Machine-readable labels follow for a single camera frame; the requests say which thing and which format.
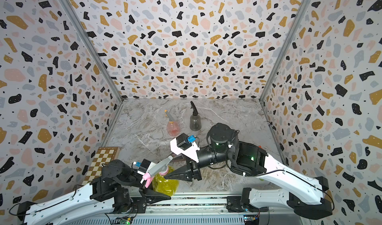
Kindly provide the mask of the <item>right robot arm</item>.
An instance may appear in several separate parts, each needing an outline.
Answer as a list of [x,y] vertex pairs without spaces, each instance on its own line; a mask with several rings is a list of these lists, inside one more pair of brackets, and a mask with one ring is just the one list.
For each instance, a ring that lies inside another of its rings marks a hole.
[[240,141],[238,135],[238,130],[217,123],[207,133],[207,145],[199,148],[193,136],[180,134],[170,142],[170,147],[174,154],[185,159],[186,165],[168,173],[165,179],[200,181],[202,168],[225,163],[237,175],[263,179],[279,187],[243,188],[241,197],[227,197],[229,212],[259,213],[262,208],[279,207],[310,220],[332,215],[334,204],[332,199],[326,199],[329,186],[325,177],[311,178],[296,172],[261,147]]

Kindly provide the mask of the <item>yellow spray bottle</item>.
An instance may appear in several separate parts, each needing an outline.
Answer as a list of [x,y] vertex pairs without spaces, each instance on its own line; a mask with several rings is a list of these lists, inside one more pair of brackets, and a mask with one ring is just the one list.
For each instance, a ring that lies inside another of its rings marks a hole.
[[165,175],[173,171],[174,171],[174,168],[171,166],[168,166],[166,171],[161,171],[155,175],[152,181],[153,190],[155,192],[159,192],[170,197],[175,195],[175,193],[177,192],[179,188],[179,181],[169,180],[164,178]]

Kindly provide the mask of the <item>orange grey spray nozzle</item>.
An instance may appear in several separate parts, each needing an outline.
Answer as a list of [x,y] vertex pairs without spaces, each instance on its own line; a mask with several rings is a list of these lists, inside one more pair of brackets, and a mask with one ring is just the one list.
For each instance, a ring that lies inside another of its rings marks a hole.
[[168,110],[165,110],[165,114],[166,114],[166,117],[169,119],[170,123],[174,123],[176,121]]

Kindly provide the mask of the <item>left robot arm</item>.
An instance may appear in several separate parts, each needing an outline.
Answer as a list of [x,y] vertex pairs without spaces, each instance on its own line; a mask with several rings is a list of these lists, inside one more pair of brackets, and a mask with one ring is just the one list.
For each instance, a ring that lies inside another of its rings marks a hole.
[[173,157],[159,163],[144,160],[133,169],[119,159],[102,166],[101,175],[73,192],[53,200],[17,205],[15,216],[23,225],[67,225],[98,214],[138,213],[145,204],[171,197],[150,188],[155,175],[165,171]]

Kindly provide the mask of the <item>black spray nozzle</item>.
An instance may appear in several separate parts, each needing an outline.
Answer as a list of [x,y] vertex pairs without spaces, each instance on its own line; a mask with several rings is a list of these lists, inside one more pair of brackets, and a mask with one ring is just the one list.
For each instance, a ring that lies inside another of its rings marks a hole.
[[193,101],[191,101],[191,109],[193,110],[193,116],[199,115],[198,110]]

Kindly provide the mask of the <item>pink grey spray nozzle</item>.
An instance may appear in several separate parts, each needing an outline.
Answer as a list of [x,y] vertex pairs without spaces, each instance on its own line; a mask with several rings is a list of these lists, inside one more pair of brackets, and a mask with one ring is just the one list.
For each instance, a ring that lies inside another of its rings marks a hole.
[[173,157],[170,155],[167,158],[163,159],[158,163],[151,162],[146,172],[143,174],[141,179],[141,184],[145,181],[145,188],[149,188],[151,182],[153,181],[156,174],[159,172],[166,172],[169,163],[173,160]]

